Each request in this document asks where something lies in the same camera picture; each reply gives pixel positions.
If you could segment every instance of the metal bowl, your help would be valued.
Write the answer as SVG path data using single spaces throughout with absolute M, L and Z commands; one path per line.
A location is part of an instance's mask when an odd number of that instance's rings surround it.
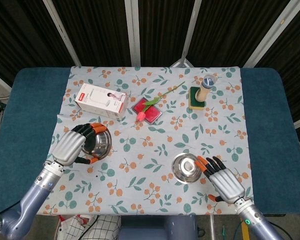
M 183 184 L 197 181 L 201 170 L 195 165 L 197 157 L 191 153 L 180 153 L 172 162 L 172 174 L 176 180 Z
M 93 144 L 85 144 L 82 151 L 99 160 L 104 159 L 110 152 L 112 147 L 112 139 L 109 130 L 99 132 L 95 136 Z

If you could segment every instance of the green leaf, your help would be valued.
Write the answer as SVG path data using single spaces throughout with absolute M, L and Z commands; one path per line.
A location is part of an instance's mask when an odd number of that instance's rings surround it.
M 151 168 L 153 168 L 153 166 L 154 166 L 154 164 L 147 164 L 147 165 L 145 165 L 145 167 L 144 167 L 144 169 L 151 169 Z
M 137 185 L 143 184 L 145 180 L 146 180 L 146 178 L 142 177 L 142 178 L 139 179 L 139 181 L 136 184 Z
M 162 165 L 157 166 L 152 172 L 156 173 L 160 170 L 160 168 L 162 167 Z
M 129 85 L 128 84 L 126 84 L 126 83 L 124 83 L 124 84 L 122 84 L 122 86 L 121 86 L 123 89 L 128 89 L 129 88 Z
M 131 147 L 130 144 L 125 144 L 125 145 L 123 145 L 123 151 L 129 152 L 130 147 Z
M 191 206 L 190 204 L 186 203 L 183 205 L 183 210 L 186 214 L 190 213 L 191 212 Z
M 231 155 L 231 158 L 232 158 L 232 160 L 233 160 L 234 162 L 237 162 L 237 161 L 239 160 L 239 156 L 238 156 L 238 154 L 236 154 L 236 153 L 233 153 L 233 154 Z
M 182 139 L 186 144 L 189 143 L 189 137 L 186 134 L 182 134 Z
M 194 138 L 195 138 L 195 140 L 197 140 L 197 139 L 198 139 L 198 137 L 199 137 L 199 131 L 197 130 L 197 131 L 195 131 L 195 134 L 194 134 Z
M 141 94 L 140 95 L 143 95 L 145 92 L 146 92 L 147 88 L 144 88 L 142 91 L 141 91 Z
M 132 137 L 132 138 L 130 138 L 129 142 L 131 145 L 133 145 L 136 143 L 136 139 L 134 137 Z
M 224 95 L 224 92 L 221 91 L 221 90 L 218 90 L 218 91 L 216 91 L 216 94 L 217 94 L 218 96 L 223 96 L 223 95 Z
M 163 128 L 159 128 L 159 129 L 157 129 L 157 131 L 158 131 L 159 133 L 161 133 L 161 134 L 163 134 L 163 133 L 166 132 Z
M 108 171 L 106 171 L 106 175 L 108 176 L 108 177 L 113 177 L 114 175 L 115 175 L 115 170 L 113 170 L 113 169 L 108 169 Z
M 127 209 L 124 206 L 120 206 L 119 209 L 123 213 L 127 213 L 128 212 Z
M 111 206 L 111 208 L 112 208 L 112 210 L 114 211 L 115 214 L 119 214 L 118 210 L 114 206 Z
M 184 193 L 187 192 L 188 189 L 189 189 L 189 186 L 188 186 L 187 184 L 183 186 L 183 192 L 184 192 Z
M 165 85 L 167 81 L 168 81 L 168 80 L 164 80 L 162 83 L 160 83 L 160 85 L 161 85 L 161 86 L 162 86 L 162 85 Z
M 136 176 L 131 179 L 128 188 L 131 187 L 135 183 L 136 179 L 137 179 Z
M 105 163 L 105 162 L 102 163 L 102 164 L 101 164 L 101 169 L 102 169 L 102 170 L 107 170 L 107 169 L 108 169 L 108 164 Z
M 230 123 L 232 123 L 232 124 L 234 123 L 234 121 L 232 121 L 230 117 L 227 116 L 226 119 L 228 119 L 228 121 L 229 121 Z
M 71 181 L 72 179 L 74 179 L 74 177 L 75 177 L 75 174 L 74 174 L 74 173 L 71 173 L 71 174 L 69 175 L 69 181 Z
M 70 201 L 72 199 L 72 197 L 73 197 L 72 192 L 67 191 L 65 196 L 64 196 L 64 199 L 67 200 L 67 201 Z
M 182 143 L 182 142 L 178 142 L 178 143 L 176 143 L 174 146 L 176 146 L 177 148 L 183 148 L 183 147 L 185 147 L 186 145 L 185 145 L 184 143 Z
M 235 150 L 236 150 L 237 154 L 242 154 L 243 153 L 243 149 L 241 147 L 237 147 Z
M 186 108 L 186 112 L 187 112 L 188 114 L 192 114 L 193 110 L 190 109 L 189 107 L 187 107 L 187 108 Z
M 248 197 L 250 194 L 251 187 L 248 187 L 245 191 L 245 197 Z

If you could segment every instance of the yellow sponge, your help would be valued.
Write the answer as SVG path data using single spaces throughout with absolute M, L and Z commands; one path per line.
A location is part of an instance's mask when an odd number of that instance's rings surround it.
M 189 108 L 193 110 L 203 110 L 206 106 L 206 102 L 199 102 L 196 100 L 196 92 L 200 89 L 200 87 L 192 86 L 189 89 Z

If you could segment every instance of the white box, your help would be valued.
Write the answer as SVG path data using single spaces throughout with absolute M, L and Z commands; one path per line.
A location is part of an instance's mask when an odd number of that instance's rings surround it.
M 128 104 L 128 96 L 123 92 L 84 83 L 75 102 L 84 111 L 121 120 Z

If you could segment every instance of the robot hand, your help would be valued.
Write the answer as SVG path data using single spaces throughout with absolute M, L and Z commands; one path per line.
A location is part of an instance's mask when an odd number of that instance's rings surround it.
M 194 162 L 220 194 L 217 197 L 209 194 L 208 197 L 214 202 L 225 201 L 228 204 L 234 204 L 237 214 L 259 240 L 283 240 L 251 199 L 244 199 L 246 190 L 235 175 L 226 168 L 219 158 L 215 156 L 212 158 L 213 160 L 207 157 L 205 160 L 198 156 L 198 160 Z
M 207 157 L 205 160 L 198 156 L 199 161 L 195 161 L 195 164 L 203 171 L 220 194 L 217 197 L 209 194 L 209 198 L 214 202 L 225 201 L 228 204 L 234 204 L 245 196 L 245 188 L 219 158 L 215 156 L 212 158 L 213 160 Z

